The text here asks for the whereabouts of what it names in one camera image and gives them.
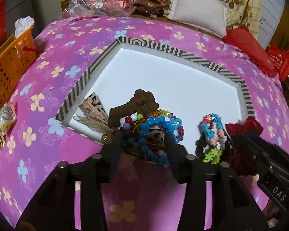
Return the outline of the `red satin bow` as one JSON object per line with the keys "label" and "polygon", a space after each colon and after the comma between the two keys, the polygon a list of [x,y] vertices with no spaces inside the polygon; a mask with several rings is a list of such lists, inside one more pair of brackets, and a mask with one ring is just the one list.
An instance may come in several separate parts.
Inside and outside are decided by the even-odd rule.
{"label": "red satin bow", "polygon": [[263,127],[252,117],[248,117],[244,124],[226,124],[225,127],[233,147],[227,154],[226,161],[239,176],[255,176],[257,157],[254,148],[250,146],[252,139],[261,135]]}

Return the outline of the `black scrunchie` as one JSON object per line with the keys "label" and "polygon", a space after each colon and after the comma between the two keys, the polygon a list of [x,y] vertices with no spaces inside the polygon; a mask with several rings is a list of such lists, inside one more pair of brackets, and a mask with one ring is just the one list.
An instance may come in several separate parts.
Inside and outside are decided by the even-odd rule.
{"label": "black scrunchie", "polygon": [[201,159],[204,163],[211,163],[213,165],[219,164],[222,159],[225,159],[230,152],[233,150],[233,147],[230,141],[226,141],[224,147],[222,145],[212,146],[207,140],[206,136],[202,134],[200,138],[196,141],[196,157]]}

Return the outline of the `brown sheer ribbon bow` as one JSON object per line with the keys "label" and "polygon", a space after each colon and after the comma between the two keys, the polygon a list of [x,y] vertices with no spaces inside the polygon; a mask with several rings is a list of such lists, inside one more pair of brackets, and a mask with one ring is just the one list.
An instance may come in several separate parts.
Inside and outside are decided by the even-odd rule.
{"label": "brown sheer ribbon bow", "polygon": [[108,116],[95,92],[89,95],[78,106],[83,116],[76,113],[73,117],[77,122],[87,126],[94,132],[102,134],[103,144],[110,144],[114,139],[116,128],[110,128],[108,125]]}

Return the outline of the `brown scrunchie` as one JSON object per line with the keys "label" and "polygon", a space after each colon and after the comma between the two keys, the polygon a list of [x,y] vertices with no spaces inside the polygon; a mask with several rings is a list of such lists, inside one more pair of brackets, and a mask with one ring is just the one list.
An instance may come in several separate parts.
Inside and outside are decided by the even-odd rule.
{"label": "brown scrunchie", "polygon": [[118,127],[122,117],[130,116],[133,113],[147,115],[158,108],[159,104],[155,101],[152,92],[138,89],[129,102],[109,110],[108,126],[109,128]]}

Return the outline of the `striped shallow cardboard box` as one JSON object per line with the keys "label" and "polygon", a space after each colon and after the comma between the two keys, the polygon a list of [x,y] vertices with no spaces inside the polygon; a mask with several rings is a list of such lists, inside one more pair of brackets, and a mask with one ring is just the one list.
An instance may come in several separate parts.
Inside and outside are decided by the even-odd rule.
{"label": "striped shallow cardboard box", "polygon": [[138,89],[152,92],[160,109],[182,120],[182,145],[191,154],[204,116],[215,113],[223,124],[242,123],[255,116],[247,84],[236,74],[169,45],[120,37],[84,71],[56,119],[97,142],[101,135],[75,120],[82,101],[95,93],[109,111],[128,102]]}

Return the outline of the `red shopping bag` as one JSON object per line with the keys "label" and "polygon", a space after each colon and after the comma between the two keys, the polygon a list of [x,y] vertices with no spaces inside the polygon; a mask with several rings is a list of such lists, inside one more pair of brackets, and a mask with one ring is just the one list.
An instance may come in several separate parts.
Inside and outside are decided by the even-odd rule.
{"label": "red shopping bag", "polygon": [[280,82],[285,82],[289,75],[289,49],[282,51],[273,44],[267,54],[279,74]]}

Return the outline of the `red heart cushion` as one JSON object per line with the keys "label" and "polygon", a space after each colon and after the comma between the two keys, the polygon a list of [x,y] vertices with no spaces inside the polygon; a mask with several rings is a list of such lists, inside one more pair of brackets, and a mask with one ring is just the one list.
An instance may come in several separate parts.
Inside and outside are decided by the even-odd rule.
{"label": "red heart cushion", "polygon": [[262,72],[267,74],[267,76],[272,78],[276,77],[277,71],[274,68],[273,62],[258,41],[249,32],[247,27],[227,30],[224,41],[227,44],[231,44],[241,49]]}

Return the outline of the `orange plastic basket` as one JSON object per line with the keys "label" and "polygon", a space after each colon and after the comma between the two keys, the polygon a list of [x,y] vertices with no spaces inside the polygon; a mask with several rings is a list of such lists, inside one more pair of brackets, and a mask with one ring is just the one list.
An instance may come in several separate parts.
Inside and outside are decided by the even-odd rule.
{"label": "orange plastic basket", "polygon": [[9,100],[22,75],[36,60],[38,50],[33,40],[33,28],[30,26],[0,54],[0,107]]}

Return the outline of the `white tissue in basket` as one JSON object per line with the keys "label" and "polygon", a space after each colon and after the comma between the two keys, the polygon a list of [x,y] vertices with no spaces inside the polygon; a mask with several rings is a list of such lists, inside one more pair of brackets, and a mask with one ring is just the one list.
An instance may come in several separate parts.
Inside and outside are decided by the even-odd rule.
{"label": "white tissue in basket", "polygon": [[25,18],[19,18],[14,22],[14,35],[15,37],[19,37],[23,32],[28,30],[29,27],[35,24],[35,20],[31,16],[27,16]]}

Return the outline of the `white small pillow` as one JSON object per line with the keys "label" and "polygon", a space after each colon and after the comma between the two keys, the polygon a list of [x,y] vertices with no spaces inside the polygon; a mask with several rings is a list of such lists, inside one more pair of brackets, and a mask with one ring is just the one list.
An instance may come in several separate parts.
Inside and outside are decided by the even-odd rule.
{"label": "white small pillow", "polygon": [[226,11],[219,0],[173,0],[167,18],[223,38],[227,34]]}

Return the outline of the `brown patterned blanket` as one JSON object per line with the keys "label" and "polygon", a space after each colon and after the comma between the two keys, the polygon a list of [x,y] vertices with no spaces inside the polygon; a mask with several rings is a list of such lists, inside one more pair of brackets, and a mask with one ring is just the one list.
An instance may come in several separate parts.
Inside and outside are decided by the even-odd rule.
{"label": "brown patterned blanket", "polygon": [[136,13],[143,16],[162,17],[164,11],[169,9],[170,4],[171,0],[136,0]]}

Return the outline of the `clear plastic bag of items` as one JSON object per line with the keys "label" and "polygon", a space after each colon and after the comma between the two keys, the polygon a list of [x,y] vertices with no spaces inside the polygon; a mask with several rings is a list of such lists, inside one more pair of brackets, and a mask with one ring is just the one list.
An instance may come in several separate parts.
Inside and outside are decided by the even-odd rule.
{"label": "clear plastic bag of items", "polygon": [[134,0],[68,0],[60,19],[93,15],[129,17],[136,10]]}

